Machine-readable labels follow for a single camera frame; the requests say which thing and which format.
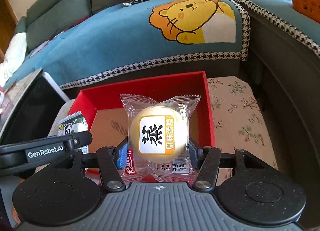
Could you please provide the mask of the white bag on table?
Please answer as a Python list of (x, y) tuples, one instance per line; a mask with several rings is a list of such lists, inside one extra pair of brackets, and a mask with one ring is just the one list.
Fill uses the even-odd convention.
[(22, 65), (27, 51), (27, 33), (20, 32), (13, 36), (1, 63), (1, 87)]

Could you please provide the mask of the red cardboard box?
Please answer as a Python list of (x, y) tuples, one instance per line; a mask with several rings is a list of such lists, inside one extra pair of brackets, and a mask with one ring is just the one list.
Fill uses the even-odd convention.
[(143, 78), (80, 91), (80, 112), (93, 136), (90, 152), (127, 142), (125, 183), (193, 183), (198, 146), (214, 146), (207, 77), (203, 71)]

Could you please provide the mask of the floral tablecloth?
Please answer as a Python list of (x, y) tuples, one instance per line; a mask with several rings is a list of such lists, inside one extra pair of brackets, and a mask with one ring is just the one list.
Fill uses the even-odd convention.
[[(213, 114), (215, 145), (222, 152), (244, 149), (277, 168), (276, 157), (263, 115), (250, 86), (236, 76), (209, 78), (208, 90)], [(93, 142), (89, 152), (97, 150), (104, 137), (116, 146), (127, 136), (127, 114), (124, 108), (99, 111), (92, 127)]]

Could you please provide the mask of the black glass coffee table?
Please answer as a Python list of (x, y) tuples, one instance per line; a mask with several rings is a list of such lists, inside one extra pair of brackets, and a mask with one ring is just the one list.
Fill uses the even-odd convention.
[(8, 91), (1, 113), (1, 145), (48, 136), (61, 107), (69, 101), (50, 74), (37, 69)]

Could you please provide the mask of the steamed egg cake packet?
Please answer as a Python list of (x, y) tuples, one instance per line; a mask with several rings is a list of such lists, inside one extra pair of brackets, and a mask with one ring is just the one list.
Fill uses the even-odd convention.
[(194, 182), (197, 173), (188, 151), (189, 119), (200, 99), (183, 95), (156, 102), (142, 95), (120, 95), (128, 117), (127, 165), (121, 172), (126, 184)]

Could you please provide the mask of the white Kapre snack packet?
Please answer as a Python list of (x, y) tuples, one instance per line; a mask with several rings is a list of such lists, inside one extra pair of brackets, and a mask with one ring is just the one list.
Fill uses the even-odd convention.
[(58, 136), (78, 133), (88, 130), (88, 124), (81, 111), (70, 114), (58, 122)]

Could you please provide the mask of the blue lion sofa cover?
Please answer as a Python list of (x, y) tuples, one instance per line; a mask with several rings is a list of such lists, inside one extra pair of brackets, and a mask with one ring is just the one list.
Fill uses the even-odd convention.
[(28, 55), (4, 85), (37, 69), (66, 90), (162, 65), (245, 61), (249, 36), (249, 15), (233, 0), (118, 4)]

